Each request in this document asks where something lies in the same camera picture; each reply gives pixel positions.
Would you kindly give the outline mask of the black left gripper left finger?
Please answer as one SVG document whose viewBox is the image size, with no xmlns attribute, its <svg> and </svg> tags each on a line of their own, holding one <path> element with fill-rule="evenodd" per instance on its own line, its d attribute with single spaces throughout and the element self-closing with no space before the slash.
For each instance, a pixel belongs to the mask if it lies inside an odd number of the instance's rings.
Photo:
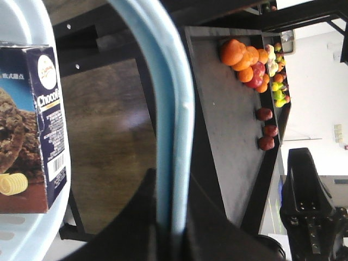
<svg viewBox="0 0 348 261">
<path fill-rule="evenodd" d="M 62 260 L 169 260 L 156 224 L 156 170 L 148 169 L 120 214 Z"/>
</svg>

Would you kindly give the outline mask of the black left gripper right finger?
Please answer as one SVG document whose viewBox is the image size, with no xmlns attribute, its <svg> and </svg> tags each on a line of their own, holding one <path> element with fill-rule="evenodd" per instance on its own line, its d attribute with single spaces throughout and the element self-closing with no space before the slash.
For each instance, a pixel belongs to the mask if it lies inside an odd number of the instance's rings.
<svg viewBox="0 0 348 261">
<path fill-rule="evenodd" d="M 283 260 L 233 225 L 190 178 L 182 260 Z"/>
</svg>

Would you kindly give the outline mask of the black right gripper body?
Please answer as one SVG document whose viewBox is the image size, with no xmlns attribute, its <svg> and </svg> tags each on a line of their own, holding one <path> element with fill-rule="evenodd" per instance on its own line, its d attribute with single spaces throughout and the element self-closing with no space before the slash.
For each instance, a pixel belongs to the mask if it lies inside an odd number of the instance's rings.
<svg viewBox="0 0 348 261">
<path fill-rule="evenodd" d="M 288 152 L 280 216 L 293 260 L 347 260 L 347 209 L 336 207 L 308 148 Z"/>
</svg>

